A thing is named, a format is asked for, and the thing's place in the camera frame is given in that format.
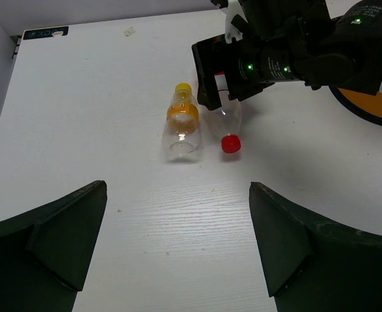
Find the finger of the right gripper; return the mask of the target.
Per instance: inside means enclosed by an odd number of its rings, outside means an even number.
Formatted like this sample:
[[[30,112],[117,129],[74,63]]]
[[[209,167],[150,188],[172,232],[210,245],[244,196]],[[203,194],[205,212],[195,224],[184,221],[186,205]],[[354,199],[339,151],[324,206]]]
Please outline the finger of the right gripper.
[[[249,73],[246,76],[241,73],[227,73],[226,83],[229,98],[238,101],[249,99],[275,84],[274,82],[264,81],[256,73]]]
[[[197,101],[214,111],[222,106],[215,75],[225,72],[229,61],[225,35],[199,41],[191,46],[191,50],[198,79]]]

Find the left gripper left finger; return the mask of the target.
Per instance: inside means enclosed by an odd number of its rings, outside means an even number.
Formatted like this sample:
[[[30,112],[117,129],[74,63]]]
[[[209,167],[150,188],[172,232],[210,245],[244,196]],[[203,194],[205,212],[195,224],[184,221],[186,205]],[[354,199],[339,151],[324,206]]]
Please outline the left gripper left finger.
[[[71,311],[83,290],[107,204],[94,181],[0,222],[0,311]]]

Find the red label clear bottle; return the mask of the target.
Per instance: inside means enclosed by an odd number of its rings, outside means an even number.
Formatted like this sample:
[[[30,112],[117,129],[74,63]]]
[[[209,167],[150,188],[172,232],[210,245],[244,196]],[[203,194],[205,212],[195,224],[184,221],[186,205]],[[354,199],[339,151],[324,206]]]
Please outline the red label clear bottle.
[[[242,123],[241,103],[229,98],[229,90],[223,72],[215,74],[221,106],[215,110],[204,108],[204,120],[211,135],[221,147],[223,161],[236,161],[240,158],[241,139],[239,132]]]

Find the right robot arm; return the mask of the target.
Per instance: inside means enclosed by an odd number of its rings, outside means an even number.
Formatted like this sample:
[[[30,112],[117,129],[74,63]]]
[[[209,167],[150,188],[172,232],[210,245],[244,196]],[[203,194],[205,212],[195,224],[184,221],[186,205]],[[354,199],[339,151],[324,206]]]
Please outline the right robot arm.
[[[382,1],[359,1],[332,18],[325,1],[218,1],[228,30],[193,45],[199,104],[221,107],[280,82],[363,94],[382,92]]]

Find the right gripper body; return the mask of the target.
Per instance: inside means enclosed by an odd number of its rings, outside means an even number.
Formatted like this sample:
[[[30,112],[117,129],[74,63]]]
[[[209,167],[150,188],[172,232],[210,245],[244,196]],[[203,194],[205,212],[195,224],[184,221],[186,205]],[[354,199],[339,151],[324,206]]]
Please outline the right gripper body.
[[[226,15],[228,67],[223,73],[256,73],[264,81],[308,80],[303,31],[307,1],[214,1]]]

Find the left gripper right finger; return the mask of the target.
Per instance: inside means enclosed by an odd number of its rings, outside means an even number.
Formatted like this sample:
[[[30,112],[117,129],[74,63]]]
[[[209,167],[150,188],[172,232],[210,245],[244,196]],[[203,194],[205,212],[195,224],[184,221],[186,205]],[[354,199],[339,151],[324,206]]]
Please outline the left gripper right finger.
[[[278,311],[382,311],[382,236],[343,225],[254,182],[249,208]]]

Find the yellow cap small bottle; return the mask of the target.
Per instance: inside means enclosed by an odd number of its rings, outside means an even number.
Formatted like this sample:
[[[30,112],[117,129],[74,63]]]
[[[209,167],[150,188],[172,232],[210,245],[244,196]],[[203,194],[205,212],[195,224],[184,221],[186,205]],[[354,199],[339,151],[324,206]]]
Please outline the yellow cap small bottle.
[[[192,88],[187,83],[175,87],[167,109],[161,143],[170,162],[195,162],[200,157],[202,135],[199,111]]]

